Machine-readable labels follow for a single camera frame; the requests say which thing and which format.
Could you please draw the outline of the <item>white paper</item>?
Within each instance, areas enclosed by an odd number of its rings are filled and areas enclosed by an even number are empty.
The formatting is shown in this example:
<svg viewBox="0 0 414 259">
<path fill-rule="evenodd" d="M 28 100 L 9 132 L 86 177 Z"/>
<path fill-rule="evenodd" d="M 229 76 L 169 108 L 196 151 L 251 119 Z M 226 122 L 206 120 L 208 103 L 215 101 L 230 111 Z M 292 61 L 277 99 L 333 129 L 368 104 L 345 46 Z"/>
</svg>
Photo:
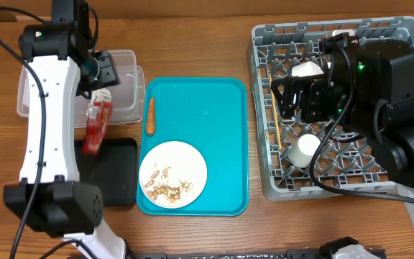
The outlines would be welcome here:
<svg viewBox="0 0 414 259">
<path fill-rule="evenodd" d="M 100 88 L 92 91 L 91 93 L 91 104 L 108 102 L 111 103 L 112 97 L 111 92 L 106 88 Z"/>
</svg>

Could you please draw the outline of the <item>pale green bowl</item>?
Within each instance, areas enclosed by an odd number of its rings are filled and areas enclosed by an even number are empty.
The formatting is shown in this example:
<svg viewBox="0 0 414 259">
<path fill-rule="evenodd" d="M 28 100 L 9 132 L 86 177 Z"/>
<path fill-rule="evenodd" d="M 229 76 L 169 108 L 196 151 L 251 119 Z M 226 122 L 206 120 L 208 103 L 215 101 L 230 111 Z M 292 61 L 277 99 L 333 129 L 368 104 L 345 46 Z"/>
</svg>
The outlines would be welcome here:
<svg viewBox="0 0 414 259">
<path fill-rule="evenodd" d="M 323 70 L 313 61 L 307 61 L 292 67 L 291 76 L 305 77 L 322 75 Z"/>
</svg>

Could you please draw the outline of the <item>red snack wrapper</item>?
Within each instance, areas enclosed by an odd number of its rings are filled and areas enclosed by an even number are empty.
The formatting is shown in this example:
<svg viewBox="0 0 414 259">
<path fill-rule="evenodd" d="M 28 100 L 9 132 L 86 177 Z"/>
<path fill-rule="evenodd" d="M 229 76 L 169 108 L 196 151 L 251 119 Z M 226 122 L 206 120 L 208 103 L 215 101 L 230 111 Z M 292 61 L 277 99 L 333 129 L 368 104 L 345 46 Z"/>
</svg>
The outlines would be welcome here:
<svg viewBox="0 0 414 259">
<path fill-rule="evenodd" d="M 112 117 L 113 106 L 110 101 L 94 101 L 89 104 L 86 137 L 82 151 L 84 154 L 97 155 Z"/>
</svg>

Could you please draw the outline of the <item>wooden chopstick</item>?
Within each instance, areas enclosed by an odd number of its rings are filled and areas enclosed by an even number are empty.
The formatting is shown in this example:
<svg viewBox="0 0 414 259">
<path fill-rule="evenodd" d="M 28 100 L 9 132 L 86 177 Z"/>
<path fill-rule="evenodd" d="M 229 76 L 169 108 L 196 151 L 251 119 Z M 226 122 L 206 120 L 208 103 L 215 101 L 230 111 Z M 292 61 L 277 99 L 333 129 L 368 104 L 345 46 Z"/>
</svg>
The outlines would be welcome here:
<svg viewBox="0 0 414 259">
<path fill-rule="evenodd" d="M 270 88 L 271 88 L 272 75 L 269 72 L 268 72 L 268 78 L 269 78 Z M 278 120 L 278 117 L 277 117 L 276 100 L 275 100 L 275 95 L 272 92 L 272 90 L 271 90 L 270 94 L 271 94 L 272 110 L 273 110 L 273 116 L 274 116 L 274 122 L 275 122 L 275 135 L 276 135 L 276 138 L 277 138 L 278 148 L 279 148 L 279 150 L 281 150 L 282 149 L 282 142 L 281 142 L 281 139 L 280 139 L 280 126 L 279 126 L 279 120 Z"/>
</svg>

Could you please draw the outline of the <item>white paper cup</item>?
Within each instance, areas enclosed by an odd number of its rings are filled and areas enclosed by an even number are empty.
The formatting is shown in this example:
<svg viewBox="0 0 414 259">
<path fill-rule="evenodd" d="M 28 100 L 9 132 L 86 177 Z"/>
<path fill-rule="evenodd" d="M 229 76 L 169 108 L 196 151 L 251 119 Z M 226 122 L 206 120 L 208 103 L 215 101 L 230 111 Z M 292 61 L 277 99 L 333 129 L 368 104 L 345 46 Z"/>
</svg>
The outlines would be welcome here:
<svg viewBox="0 0 414 259">
<path fill-rule="evenodd" d="M 294 166 L 306 168 L 309 166 L 320 143 L 321 141 L 315 135 L 304 134 L 291 145 L 287 157 Z"/>
</svg>

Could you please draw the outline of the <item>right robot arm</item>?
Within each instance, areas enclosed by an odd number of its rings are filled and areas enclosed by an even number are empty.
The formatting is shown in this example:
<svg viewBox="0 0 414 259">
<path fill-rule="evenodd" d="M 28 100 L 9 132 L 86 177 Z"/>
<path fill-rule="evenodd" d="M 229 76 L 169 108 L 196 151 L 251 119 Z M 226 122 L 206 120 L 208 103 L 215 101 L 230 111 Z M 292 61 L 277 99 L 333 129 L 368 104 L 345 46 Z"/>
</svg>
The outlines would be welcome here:
<svg viewBox="0 0 414 259">
<path fill-rule="evenodd" d="M 296 109 L 306 123 L 327 121 L 364 138 L 397 186 L 394 195 L 327 187 L 345 196 L 406 204 L 414 226 L 414 49 L 396 39 L 360 43 L 348 33 L 318 42 L 329 64 L 307 76 L 290 73 L 271 89 L 280 115 Z"/>
</svg>

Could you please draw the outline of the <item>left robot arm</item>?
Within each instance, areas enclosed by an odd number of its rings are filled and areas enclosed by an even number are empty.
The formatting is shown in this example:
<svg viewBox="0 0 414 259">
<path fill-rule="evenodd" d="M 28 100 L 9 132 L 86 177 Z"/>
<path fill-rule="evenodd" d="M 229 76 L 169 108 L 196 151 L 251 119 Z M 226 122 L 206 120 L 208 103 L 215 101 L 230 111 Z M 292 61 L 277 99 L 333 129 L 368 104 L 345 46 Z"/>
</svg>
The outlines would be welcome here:
<svg viewBox="0 0 414 259">
<path fill-rule="evenodd" d="M 84 1 L 54 1 L 50 20 L 25 27 L 19 38 L 28 137 L 19 181 L 4 187 L 4 203 L 21 227 L 59 237 L 87 258 L 129 258 L 127 242 L 104 220 L 100 188 L 80 180 L 75 159 L 76 97 L 120 82 L 111 56 L 95 49 L 93 15 Z"/>
</svg>

